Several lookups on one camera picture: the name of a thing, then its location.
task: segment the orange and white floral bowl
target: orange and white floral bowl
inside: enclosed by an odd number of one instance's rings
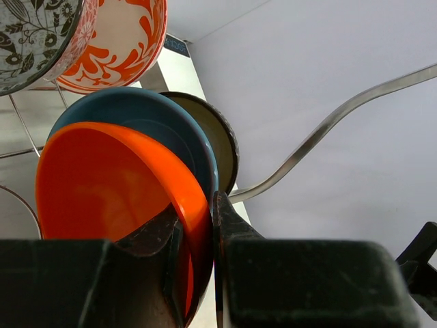
[[[167,0],[99,0],[93,36],[59,85],[88,94],[134,83],[156,62],[166,28]]]

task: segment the patterned bowl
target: patterned bowl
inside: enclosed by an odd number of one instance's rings
[[[81,56],[98,0],[0,0],[0,96],[52,81]]]
[[[137,81],[153,66],[165,41],[167,0],[99,0],[99,6],[87,49],[57,79],[79,94]]]

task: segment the curved metal bar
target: curved metal bar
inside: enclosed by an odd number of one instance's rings
[[[385,96],[386,94],[391,94],[407,87],[434,79],[435,77],[437,77],[437,64],[379,84],[357,94],[326,117],[271,176],[252,187],[238,189],[231,192],[229,199],[232,203],[237,203],[243,200],[248,200],[249,198],[255,197],[256,195],[269,190],[288,172],[290,172],[290,170],[295,167],[297,163],[299,163],[338,122],[361,105],[364,105],[373,99]]]
[[[35,220],[35,224],[36,224],[36,227],[38,228],[38,237],[40,238],[40,239],[42,239],[42,236],[41,236],[41,227],[40,227],[40,222],[38,221],[38,217],[36,216],[36,213],[35,213],[35,211],[32,209],[32,207],[29,205],[29,203],[28,202],[26,202],[25,200],[24,200],[24,198],[22,198],[19,194],[17,194],[15,191],[12,191],[11,189],[9,189],[9,188],[7,188],[7,187],[5,187],[5,186],[2,186],[1,184],[0,184],[0,189],[3,189],[4,191],[7,191],[8,193],[10,193],[11,195],[13,195],[15,198],[17,198],[24,206],[26,206],[26,208],[27,208],[27,210],[30,212],[30,214],[32,215],[32,217],[33,217],[33,220]]]

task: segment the white wall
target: white wall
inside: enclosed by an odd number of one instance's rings
[[[435,0],[270,0],[194,43],[206,98],[236,131],[238,185],[264,179],[350,97],[437,62],[436,32]],[[364,105],[245,202],[253,225],[399,255],[437,220],[436,125],[437,79]]]

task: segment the blue bowl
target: blue bowl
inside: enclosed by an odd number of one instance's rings
[[[212,147],[198,123],[172,100],[136,87],[93,92],[62,113],[48,138],[64,126],[77,122],[118,124],[160,142],[191,170],[212,205],[212,196],[219,187]]]

